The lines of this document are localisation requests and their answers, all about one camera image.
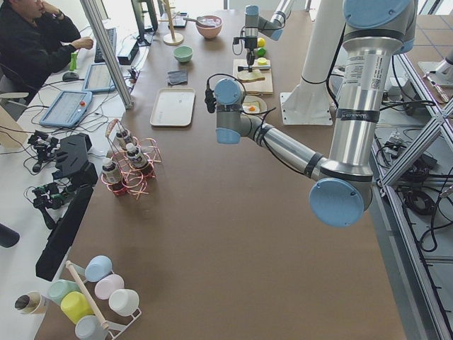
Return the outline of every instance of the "yellow cup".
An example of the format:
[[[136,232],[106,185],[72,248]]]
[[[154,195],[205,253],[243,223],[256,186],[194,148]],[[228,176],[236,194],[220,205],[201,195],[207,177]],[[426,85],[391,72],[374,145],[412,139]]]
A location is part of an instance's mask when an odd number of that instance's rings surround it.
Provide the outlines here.
[[[82,317],[94,314],[84,294],[80,292],[67,294],[62,300],[60,308],[74,324],[77,324]]]

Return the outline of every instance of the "pink bowl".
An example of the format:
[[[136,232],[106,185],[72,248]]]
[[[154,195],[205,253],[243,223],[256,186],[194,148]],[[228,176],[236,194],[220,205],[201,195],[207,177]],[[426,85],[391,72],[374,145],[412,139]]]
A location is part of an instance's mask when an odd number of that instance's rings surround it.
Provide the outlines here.
[[[217,35],[220,33],[220,31],[222,30],[222,25],[223,25],[223,20],[222,18],[218,17],[218,16],[204,16],[205,18],[208,18],[208,19],[213,19],[215,21],[219,20],[220,21],[220,25],[216,26],[216,27],[209,27],[209,28],[206,28],[206,27],[200,27],[197,23],[195,24],[197,26],[197,30],[198,32],[203,36],[205,37],[206,39],[212,39],[212,38],[215,38],[217,37]]]

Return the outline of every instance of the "plate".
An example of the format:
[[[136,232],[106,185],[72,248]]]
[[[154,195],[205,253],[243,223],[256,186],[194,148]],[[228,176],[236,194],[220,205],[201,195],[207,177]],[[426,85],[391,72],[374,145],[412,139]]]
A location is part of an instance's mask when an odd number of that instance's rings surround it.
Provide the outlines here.
[[[149,122],[153,126],[188,126],[192,121],[194,101],[194,89],[160,89]]]
[[[253,103],[253,102],[258,102],[258,104],[259,104],[258,110],[251,111],[248,109],[247,105],[244,105],[244,104]],[[246,96],[245,99],[243,100],[242,108],[247,113],[256,114],[256,113],[266,112],[266,110],[268,109],[268,106],[266,105],[266,102],[263,99],[261,99],[260,97]]]

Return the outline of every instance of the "green bowl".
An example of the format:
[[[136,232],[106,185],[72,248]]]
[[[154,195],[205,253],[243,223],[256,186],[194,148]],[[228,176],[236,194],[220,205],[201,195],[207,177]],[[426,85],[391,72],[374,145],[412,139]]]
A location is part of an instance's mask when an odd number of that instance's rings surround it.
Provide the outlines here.
[[[188,62],[188,61],[190,61],[192,59],[192,55],[193,55],[193,51],[188,46],[180,46],[180,47],[177,47],[173,51],[173,56],[179,62]]]

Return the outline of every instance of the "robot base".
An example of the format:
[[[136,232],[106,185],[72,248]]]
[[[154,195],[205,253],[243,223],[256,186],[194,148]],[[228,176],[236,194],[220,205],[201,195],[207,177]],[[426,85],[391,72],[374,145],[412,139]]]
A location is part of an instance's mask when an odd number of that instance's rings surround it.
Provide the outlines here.
[[[429,73],[431,71],[434,71],[438,64],[439,62],[418,62],[418,66],[423,71],[423,73]],[[436,73],[430,74],[430,77],[439,86],[453,87],[453,81],[449,81],[448,79],[445,79],[444,77],[439,76]]]
[[[330,103],[323,87],[324,85],[312,86],[313,91],[307,92],[302,91],[299,84],[292,93],[281,93],[280,106],[283,124],[332,125]]]

